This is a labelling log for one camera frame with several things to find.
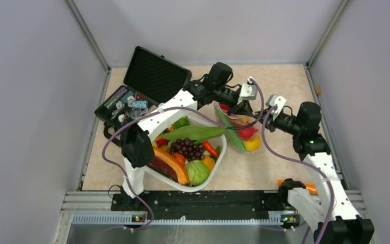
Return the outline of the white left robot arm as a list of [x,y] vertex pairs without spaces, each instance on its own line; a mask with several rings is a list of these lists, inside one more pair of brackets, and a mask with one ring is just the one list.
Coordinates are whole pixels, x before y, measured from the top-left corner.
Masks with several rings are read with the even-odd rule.
[[218,62],[201,79],[185,82],[183,88],[167,102],[150,114],[127,123],[118,131],[124,160],[125,182],[122,187],[126,194],[123,204],[130,210],[136,210],[142,205],[144,174],[147,164],[154,157],[152,142],[168,126],[190,112],[198,112],[213,101],[230,106],[233,113],[254,115],[249,102],[262,96],[259,85],[249,77],[240,88],[232,90],[226,85],[232,75],[230,66]]

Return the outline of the small red toy tomato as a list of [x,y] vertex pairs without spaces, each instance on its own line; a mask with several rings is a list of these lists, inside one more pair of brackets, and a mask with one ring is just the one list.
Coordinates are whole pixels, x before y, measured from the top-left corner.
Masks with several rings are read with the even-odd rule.
[[228,111],[229,110],[229,106],[228,105],[225,105],[225,104],[222,104],[222,103],[219,103],[219,107],[224,110],[224,111]]

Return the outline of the red toy bell pepper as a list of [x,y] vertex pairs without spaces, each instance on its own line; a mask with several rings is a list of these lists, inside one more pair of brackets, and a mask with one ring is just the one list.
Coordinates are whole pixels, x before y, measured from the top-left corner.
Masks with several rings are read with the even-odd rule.
[[258,128],[256,126],[251,126],[245,129],[237,130],[238,137],[245,141],[253,138],[258,133]]

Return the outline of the green toy cucumber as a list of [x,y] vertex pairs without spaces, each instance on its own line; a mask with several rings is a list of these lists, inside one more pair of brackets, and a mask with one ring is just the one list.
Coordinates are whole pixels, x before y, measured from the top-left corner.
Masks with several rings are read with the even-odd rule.
[[[228,120],[227,116],[221,111],[220,107],[215,107],[215,112],[218,115],[218,119],[225,127],[231,127],[232,124]],[[236,130],[227,129],[229,137],[234,144],[234,146],[241,152],[246,152],[246,148],[244,147],[243,141],[238,137]]]

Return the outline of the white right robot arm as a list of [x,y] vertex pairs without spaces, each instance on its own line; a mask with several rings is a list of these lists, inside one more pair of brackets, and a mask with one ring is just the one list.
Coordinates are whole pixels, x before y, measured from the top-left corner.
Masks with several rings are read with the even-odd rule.
[[286,179],[278,191],[277,202],[283,209],[295,208],[313,232],[315,243],[370,243],[374,224],[364,219],[351,203],[343,188],[333,163],[332,151],[319,132],[322,119],[321,108],[314,102],[303,102],[297,115],[283,112],[286,99],[271,95],[267,108],[260,112],[262,133],[279,129],[292,135],[292,146],[299,159],[282,159],[302,164],[310,174],[319,200],[309,193],[300,181]]

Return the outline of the clear zip top bag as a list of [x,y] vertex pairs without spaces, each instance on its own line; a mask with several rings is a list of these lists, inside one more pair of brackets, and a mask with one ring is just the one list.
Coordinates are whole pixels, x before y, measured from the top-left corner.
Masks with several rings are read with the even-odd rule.
[[225,136],[241,153],[253,153],[261,147],[261,133],[259,126],[251,125],[254,119],[246,115],[227,115],[228,106],[221,103],[214,103],[216,120],[219,124],[238,128],[238,130],[227,130]]

